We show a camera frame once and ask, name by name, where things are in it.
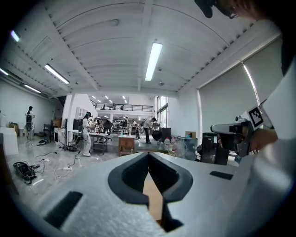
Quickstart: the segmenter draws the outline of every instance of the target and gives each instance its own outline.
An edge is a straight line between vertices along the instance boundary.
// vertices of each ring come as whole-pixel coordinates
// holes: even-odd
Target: window
[[[167,127],[167,101],[165,96],[157,97],[157,122],[160,123],[160,127]]]

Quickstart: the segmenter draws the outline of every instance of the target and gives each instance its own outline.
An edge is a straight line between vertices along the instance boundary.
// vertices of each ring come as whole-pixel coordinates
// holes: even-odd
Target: hand
[[[242,137],[245,139],[247,136],[247,127],[243,127],[242,129]],[[222,147],[222,142],[220,135],[218,134],[218,143]],[[257,129],[250,141],[250,151],[253,150],[261,150],[266,145],[275,142],[278,139],[277,133],[275,130],[269,129]]]

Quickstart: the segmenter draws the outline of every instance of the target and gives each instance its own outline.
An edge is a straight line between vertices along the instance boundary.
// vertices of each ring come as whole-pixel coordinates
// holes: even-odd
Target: white cabinet
[[[86,114],[87,110],[86,109],[83,109],[83,108],[80,108],[80,107],[77,107],[76,108],[76,114],[75,114],[75,118],[76,119],[83,119],[85,114]]]

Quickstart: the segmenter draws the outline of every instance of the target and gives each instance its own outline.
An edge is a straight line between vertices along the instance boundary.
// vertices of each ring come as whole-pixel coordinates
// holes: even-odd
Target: fan
[[[172,142],[168,146],[168,153],[171,156],[184,158],[187,153],[187,146],[183,142]]]

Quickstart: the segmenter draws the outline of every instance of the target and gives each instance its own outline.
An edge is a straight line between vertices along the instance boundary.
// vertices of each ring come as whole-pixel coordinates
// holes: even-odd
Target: gray floor
[[[156,141],[153,141],[152,137],[150,138],[153,144],[143,144],[144,136],[141,136],[141,139],[136,141],[136,149],[153,149],[156,147]],[[68,167],[73,164],[74,156],[77,152],[63,151],[59,148],[55,142],[47,143],[43,146],[34,146],[36,145],[41,138],[34,137],[32,141],[29,143],[33,144],[26,145],[24,137],[18,137],[18,155],[7,156],[7,164],[12,173],[12,179],[16,188],[19,192],[18,198],[25,203],[27,206],[34,209],[37,200],[41,198],[46,192],[50,192],[54,187],[63,183],[66,179],[69,179],[71,176],[76,174],[82,169],[90,167],[91,165],[99,162],[108,161],[114,158],[118,158],[118,138],[112,138],[112,141],[108,142],[108,152],[105,152],[102,155],[100,151],[93,151],[91,149],[91,157],[86,157],[82,155],[82,152],[77,156],[80,157],[80,163],[76,160],[75,165],[71,166],[72,171],[63,170],[64,167]],[[45,162],[45,169],[43,171],[43,162],[39,162],[35,157],[39,155],[45,155],[49,152],[57,151],[57,154],[50,153],[46,156],[37,157],[38,160],[49,159],[50,162]],[[40,164],[40,168],[36,169],[36,171],[41,172],[36,173],[37,178],[32,181],[32,184],[27,185],[23,182],[23,180],[17,176],[14,171],[13,164],[15,162],[28,162],[29,165]]]

